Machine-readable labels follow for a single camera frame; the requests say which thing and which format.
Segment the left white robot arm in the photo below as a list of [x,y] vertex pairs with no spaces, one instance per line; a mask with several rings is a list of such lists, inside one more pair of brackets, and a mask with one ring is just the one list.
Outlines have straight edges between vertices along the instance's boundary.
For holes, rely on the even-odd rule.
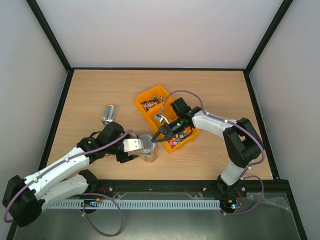
[[98,179],[87,166],[114,155],[123,164],[138,157],[144,144],[130,129],[111,122],[103,130],[82,138],[65,156],[26,177],[13,176],[7,183],[2,204],[3,221],[20,227],[32,223],[49,206],[74,195],[92,193]]

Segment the yellow bin with popsicle candies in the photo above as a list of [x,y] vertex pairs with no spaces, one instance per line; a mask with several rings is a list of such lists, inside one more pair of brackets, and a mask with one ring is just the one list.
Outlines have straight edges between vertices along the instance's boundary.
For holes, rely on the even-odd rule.
[[145,120],[151,127],[154,133],[157,132],[159,127],[161,127],[164,123],[171,123],[173,120],[177,118],[174,110],[171,107],[171,103],[173,103],[174,99],[170,97],[165,105],[164,102],[153,103],[150,102],[147,106],[148,111],[146,112]]

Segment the round metal jar lid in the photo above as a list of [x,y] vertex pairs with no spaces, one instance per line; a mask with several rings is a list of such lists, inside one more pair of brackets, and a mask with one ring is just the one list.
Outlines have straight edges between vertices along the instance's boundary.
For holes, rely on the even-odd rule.
[[152,136],[150,134],[142,134],[139,139],[142,141],[143,153],[150,153],[154,149],[154,143],[152,142]]

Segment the metal candy scoop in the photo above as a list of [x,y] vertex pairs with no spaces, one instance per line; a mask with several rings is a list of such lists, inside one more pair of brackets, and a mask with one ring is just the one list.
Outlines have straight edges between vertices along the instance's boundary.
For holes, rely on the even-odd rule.
[[114,105],[109,105],[102,116],[102,124],[104,125],[103,132],[109,131],[113,128],[113,120],[116,112]]

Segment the clear glass jar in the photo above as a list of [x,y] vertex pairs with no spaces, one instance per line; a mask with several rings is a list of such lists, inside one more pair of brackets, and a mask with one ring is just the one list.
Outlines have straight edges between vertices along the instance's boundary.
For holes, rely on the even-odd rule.
[[158,145],[153,142],[144,144],[140,156],[147,163],[154,162],[158,158]]

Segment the yellow bin with lollipops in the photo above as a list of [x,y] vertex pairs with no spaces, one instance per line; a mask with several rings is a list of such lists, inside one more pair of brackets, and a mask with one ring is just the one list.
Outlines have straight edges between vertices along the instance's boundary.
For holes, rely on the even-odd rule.
[[143,117],[146,117],[155,110],[156,107],[162,106],[165,98],[169,95],[168,91],[162,86],[157,85],[147,91],[144,91],[138,95],[134,104],[140,111]]

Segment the yellow bin with star candies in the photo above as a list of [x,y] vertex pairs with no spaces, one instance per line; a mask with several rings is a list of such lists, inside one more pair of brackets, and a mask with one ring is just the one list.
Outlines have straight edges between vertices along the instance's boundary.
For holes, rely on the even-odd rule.
[[175,134],[170,140],[163,142],[162,145],[171,154],[180,150],[187,143],[194,141],[199,133],[199,129],[187,127],[185,130]]

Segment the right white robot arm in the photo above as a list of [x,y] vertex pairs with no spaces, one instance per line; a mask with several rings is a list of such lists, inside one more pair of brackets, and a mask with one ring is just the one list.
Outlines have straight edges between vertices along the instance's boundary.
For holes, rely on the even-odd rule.
[[217,188],[222,195],[229,196],[235,191],[236,183],[255,164],[254,160],[259,156],[265,159],[264,144],[249,119],[227,119],[213,115],[199,106],[191,108],[181,97],[170,106],[177,118],[169,121],[161,112],[156,114],[154,118],[162,125],[151,141],[167,142],[186,128],[205,130],[221,137],[230,159],[217,178]]

